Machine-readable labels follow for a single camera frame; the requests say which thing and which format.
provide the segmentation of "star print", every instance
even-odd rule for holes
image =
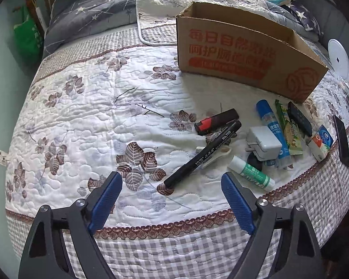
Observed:
[[[299,18],[302,18],[302,19],[306,19],[306,16],[304,16],[304,13],[305,13],[305,11],[303,11],[302,13],[301,12],[299,12],[299,11],[296,11],[296,13],[297,13],[297,15],[299,16]]]

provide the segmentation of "blue glue bottle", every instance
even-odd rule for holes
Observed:
[[[281,127],[279,126],[279,123],[276,120],[275,114],[270,108],[269,103],[266,100],[258,101],[256,104],[256,109],[260,115],[262,123],[269,127],[269,129],[282,144],[282,149],[278,155],[278,167],[286,168],[287,166],[292,165],[292,159],[291,155],[289,154],[287,142],[284,139]]]

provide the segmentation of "smartphone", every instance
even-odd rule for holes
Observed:
[[[332,116],[335,123],[336,134],[339,142],[339,157],[340,161],[349,166],[349,143],[346,135],[345,125],[336,115]]]

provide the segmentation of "cardboard box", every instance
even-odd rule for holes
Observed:
[[[177,16],[179,68],[302,103],[328,68],[293,30],[238,8],[193,2]]]

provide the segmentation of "gray headboard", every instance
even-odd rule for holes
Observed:
[[[327,49],[330,39],[338,40],[349,57],[349,23],[330,0],[298,0],[317,19],[323,36],[319,42]]]

